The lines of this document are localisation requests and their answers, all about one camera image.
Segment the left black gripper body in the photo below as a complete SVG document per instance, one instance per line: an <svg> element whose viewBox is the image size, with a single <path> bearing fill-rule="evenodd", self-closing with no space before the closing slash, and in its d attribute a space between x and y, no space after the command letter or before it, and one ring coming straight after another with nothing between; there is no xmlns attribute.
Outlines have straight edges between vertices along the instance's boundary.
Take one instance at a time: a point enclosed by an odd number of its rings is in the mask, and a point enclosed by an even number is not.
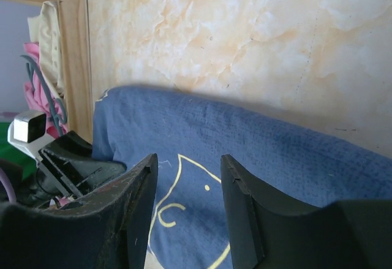
<svg viewBox="0 0 392 269"><path fill-rule="evenodd" d="M55 197L82 197L92 191L86 177L71 162L75 153L40 150L35 174L18 188L17 202L31 208L41 208Z"/></svg>

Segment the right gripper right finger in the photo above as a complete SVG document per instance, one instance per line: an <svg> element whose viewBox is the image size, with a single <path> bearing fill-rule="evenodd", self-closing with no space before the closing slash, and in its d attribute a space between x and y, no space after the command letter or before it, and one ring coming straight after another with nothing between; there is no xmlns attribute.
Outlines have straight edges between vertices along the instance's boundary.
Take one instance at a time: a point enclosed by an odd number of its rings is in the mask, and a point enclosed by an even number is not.
<svg viewBox="0 0 392 269"><path fill-rule="evenodd" d="M220 161L234 268L390 268L391 201L341 200L323 208Z"/></svg>

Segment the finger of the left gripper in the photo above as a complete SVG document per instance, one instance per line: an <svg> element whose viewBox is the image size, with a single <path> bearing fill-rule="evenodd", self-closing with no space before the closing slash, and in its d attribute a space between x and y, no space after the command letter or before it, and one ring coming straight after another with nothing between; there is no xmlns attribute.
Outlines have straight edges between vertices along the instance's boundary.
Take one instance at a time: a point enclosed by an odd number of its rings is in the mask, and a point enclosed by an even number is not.
<svg viewBox="0 0 392 269"><path fill-rule="evenodd" d="M92 158L92 145L83 140L76 132L70 131L60 136L41 150L69 151L75 153L71 162L78 172L86 177L92 191L115 179L126 171L120 162L100 161Z"/></svg>

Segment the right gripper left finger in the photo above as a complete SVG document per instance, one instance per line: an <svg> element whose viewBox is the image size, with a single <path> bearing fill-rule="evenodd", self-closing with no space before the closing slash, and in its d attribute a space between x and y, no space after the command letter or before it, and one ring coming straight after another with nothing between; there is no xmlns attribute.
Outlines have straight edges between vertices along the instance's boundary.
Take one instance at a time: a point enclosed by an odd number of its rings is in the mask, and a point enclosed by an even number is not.
<svg viewBox="0 0 392 269"><path fill-rule="evenodd" d="M56 210L1 204L2 268L143 268L156 154Z"/></svg>

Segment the light blue pillowcase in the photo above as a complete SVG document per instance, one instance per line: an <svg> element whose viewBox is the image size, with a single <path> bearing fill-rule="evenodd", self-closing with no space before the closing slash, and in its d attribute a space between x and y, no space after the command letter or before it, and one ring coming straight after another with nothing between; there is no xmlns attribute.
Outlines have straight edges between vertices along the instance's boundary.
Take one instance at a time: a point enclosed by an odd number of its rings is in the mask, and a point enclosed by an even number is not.
<svg viewBox="0 0 392 269"><path fill-rule="evenodd" d="M230 155L318 208L390 200L391 159L345 140L188 94L124 86L96 102L92 155L128 168L156 154L148 249L164 268L234 268L221 180Z"/></svg>

